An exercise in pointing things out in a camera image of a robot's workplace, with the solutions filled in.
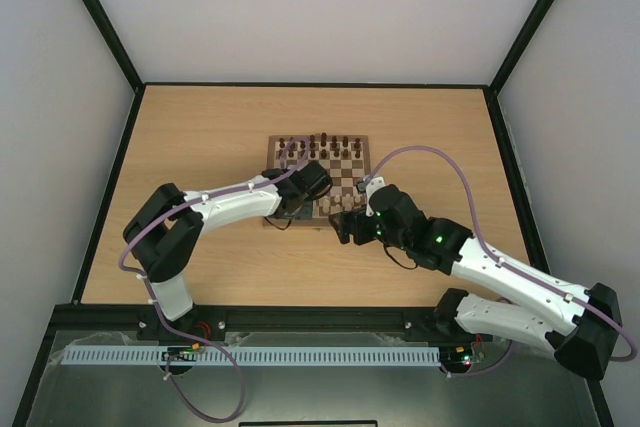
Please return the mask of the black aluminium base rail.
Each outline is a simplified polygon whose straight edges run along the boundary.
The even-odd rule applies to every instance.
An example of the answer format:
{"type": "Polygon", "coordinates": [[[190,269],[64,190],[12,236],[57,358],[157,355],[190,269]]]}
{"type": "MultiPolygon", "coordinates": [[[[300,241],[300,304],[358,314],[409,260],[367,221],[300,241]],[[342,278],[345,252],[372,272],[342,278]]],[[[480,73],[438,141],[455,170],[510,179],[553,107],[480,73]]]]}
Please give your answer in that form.
{"type": "Polygon", "coordinates": [[[451,303],[436,307],[197,306],[167,330],[155,309],[143,305],[66,304],[54,309],[47,334],[57,331],[124,331],[134,338],[185,344],[176,331],[224,342],[232,333],[374,333],[435,345],[469,343],[451,303]]]}

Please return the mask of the wooden chess board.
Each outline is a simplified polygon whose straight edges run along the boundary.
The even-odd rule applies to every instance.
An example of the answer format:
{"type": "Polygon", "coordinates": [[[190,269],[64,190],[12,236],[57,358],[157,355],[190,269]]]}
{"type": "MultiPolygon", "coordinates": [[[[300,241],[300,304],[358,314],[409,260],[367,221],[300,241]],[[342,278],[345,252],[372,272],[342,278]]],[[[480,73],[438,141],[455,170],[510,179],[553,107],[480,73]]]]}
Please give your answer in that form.
{"type": "MultiPolygon", "coordinates": [[[[304,226],[304,227],[312,227],[312,228],[322,228],[325,226],[329,226],[329,216],[332,213],[332,207],[336,205],[333,201],[333,197],[335,195],[339,195],[341,197],[340,205],[342,206],[342,211],[344,211],[343,207],[343,195],[351,194],[351,198],[349,199],[352,203],[352,210],[363,207],[365,205],[364,197],[358,192],[356,184],[357,182],[364,176],[368,175],[371,171],[371,161],[370,161],[370,148],[369,148],[369,138],[364,134],[336,134],[336,133],[326,133],[327,134],[327,145],[325,147],[321,147],[320,139],[322,132],[314,132],[308,136],[306,136],[302,142],[305,142],[306,151],[305,154],[308,155],[308,160],[313,161],[316,160],[323,166],[330,174],[333,179],[333,187],[330,191],[319,200],[316,200],[313,203],[313,219],[309,221],[301,221],[295,220],[293,221],[294,226],[304,226]],[[315,136],[317,149],[316,158],[310,158],[311,148],[309,146],[309,138],[311,135],[315,136]],[[332,136],[337,136],[338,148],[340,149],[340,157],[338,159],[332,159],[332,149],[331,148],[331,140],[332,136]],[[343,147],[342,139],[344,136],[348,136],[349,138],[349,146],[347,148],[343,147]],[[361,157],[354,157],[354,142],[356,138],[361,139],[361,157]],[[326,149],[328,152],[328,157],[326,159],[320,158],[321,150],[326,149]],[[347,149],[349,150],[349,157],[344,159],[342,157],[343,151],[347,149]],[[356,204],[354,202],[354,198],[356,196],[361,197],[361,202],[356,204]],[[321,205],[324,199],[328,199],[330,201],[330,213],[328,215],[323,215],[321,212],[321,205]]],[[[296,155],[293,158],[288,157],[289,148],[286,148],[289,143],[291,136],[282,135],[271,135],[268,139],[267,143],[267,168],[279,168],[281,166],[281,160],[284,160],[285,167],[290,169],[299,161],[299,152],[303,149],[300,148],[300,141],[296,142],[296,155]],[[279,139],[284,138],[285,147],[279,147],[279,139]],[[277,158],[277,153],[279,150],[283,150],[283,155],[281,158],[277,158]]]]}

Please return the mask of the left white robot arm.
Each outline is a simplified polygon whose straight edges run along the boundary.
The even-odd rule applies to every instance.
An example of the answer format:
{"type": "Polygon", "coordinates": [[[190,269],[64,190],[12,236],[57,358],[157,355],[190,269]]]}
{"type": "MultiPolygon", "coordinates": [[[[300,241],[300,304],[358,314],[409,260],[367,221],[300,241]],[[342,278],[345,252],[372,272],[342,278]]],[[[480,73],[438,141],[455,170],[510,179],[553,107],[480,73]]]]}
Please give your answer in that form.
{"type": "Polygon", "coordinates": [[[204,234],[249,218],[291,218],[332,186],[329,172],[317,161],[265,170],[211,190],[182,191],[164,184],[125,227],[119,268],[139,275],[165,319],[176,321],[194,307],[183,270],[204,234]]]}

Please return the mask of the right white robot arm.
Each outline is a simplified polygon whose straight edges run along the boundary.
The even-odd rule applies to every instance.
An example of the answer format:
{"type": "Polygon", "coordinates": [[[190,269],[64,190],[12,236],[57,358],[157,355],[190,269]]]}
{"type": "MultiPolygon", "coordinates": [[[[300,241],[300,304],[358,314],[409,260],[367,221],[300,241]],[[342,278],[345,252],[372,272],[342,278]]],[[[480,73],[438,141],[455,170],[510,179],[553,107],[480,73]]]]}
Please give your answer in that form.
{"type": "Polygon", "coordinates": [[[428,218],[395,185],[374,182],[366,204],[330,215],[341,243],[379,241],[396,248],[420,268],[470,281],[501,296],[491,301],[450,288],[434,310],[445,337],[464,332],[489,334],[540,349],[565,369],[603,379],[621,323],[616,293],[597,283],[592,288],[561,281],[494,247],[446,218],[428,218]]]}

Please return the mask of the black cage frame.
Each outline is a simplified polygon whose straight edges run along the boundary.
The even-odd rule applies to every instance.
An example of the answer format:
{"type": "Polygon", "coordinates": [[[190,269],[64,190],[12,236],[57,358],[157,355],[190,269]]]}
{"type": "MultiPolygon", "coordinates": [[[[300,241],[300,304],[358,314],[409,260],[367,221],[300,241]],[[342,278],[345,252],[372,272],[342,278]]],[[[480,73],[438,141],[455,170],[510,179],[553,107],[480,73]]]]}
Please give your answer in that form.
{"type": "MultiPolygon", "coordinates": [[[[539,231],[533,218],[531,210],[531,203],[525,191],[524,178],[521,173],[520,167],[516,163],[515,152],[513,143],[507,133],[507,127],[504,119],[504,115],[500,109],[498,102],[498,94],[506,84],[509,76],[513,72],[518,61],[521,59],[526,48],[528,47],[531,39],[538,30],[547,12],[555,2],[555,0],[536,0],[534,7],[527,16],[524,24],[522,25],[514,43],[510,47],[508,54],[498,69],[496,76],[489,85],[471,85],[471,84],[372,84],[372,83],[224,83],[224,82],[204,82],[204,83],[171,83],[171,82],[146,82],[143,83],[141,77],[136,71],[124,45],[122,44],[120,37],[118,36],[113,24],[111,23],[106,11],[104,10],[100,0],[82,0],[88,13],[92,17],[96,27],[100,31],[104,41],[109,47],[116,62],[125,75],[125,78],[129,82],[133,92],[134,100],[132,101],[129,115],[125,124],[125,129],[121,137],[121,141],[118,146],[117,154],[109,174],[109,180],[105,188],[105,192],[100,204],[100,210],[96,218],[94,228],[90,237],[90,241],[87,247],[86,256],[83,260],[82,268],[80,270],[79,280],[76,282],[73,302],[68,304],[62,304],[57,306],[53,311],[53,317],[58,314],[87,314],[88,320],[95,320],[95,326],[101,325],[107,320],[116,320],[116,316],[131,316],[134,311],[134,306],[108,306],[99,305],[96,308],[89,308],[84,305],[75,305],[75,302],[79,299],[80,294],[86,285],[86,280],[89,272],[88,262],[95,253],[95,247],[97,247],[97,241],[99,234],[102,232],[104,220],[106,219],[106,211],[109,206],[113,191],[115,189],[116,180],[120,174],[122,163],[124,160],[124,154],[126,153],[129,140],[135,125],[135,121],[138,115],[139,108],[141,106],[143,94],[146,86],[151,85],[185,85],[185,86],[252,86],[252,87],[346,87],[346,88],[373,88],[374,86],[380,86],[385,88],[419,88],[419,89],[475,89],[481,88],[485,97],[485,102],[488,108],[489,117],[492,122],[494,136],[497,141],[497,146],[500,152],[503,168],[506,174],[506,180],[509,185],[512,201],[515,207],[515,212],[518,218],[521,233],[525,240],[525,247],[530,260],[534,261],[534,267],[542,267],[548,271],[548,263],[543,252],[539,231]]],[[[41,346],[38,350],[36,359],[34,361],[33,368],[28,378],[24,393],[20,400],[17,413],[15,415],[12,426],[26,426],[29,415],[32,413],[36,391],[40,386],[40,379],[44,374],[45,357],[51,352],[52,336],[49,333],[45,333],[41,346]]],[[[614,426],[614,422],[609,411],[609,407],[606,402],[605,395],[603,393],[600,383],[597,381],[586,381],[586,385],[589,391],[589,397],[594,408],[594,413],[597,416],[597,423],[599,426],[614,426]]]]}

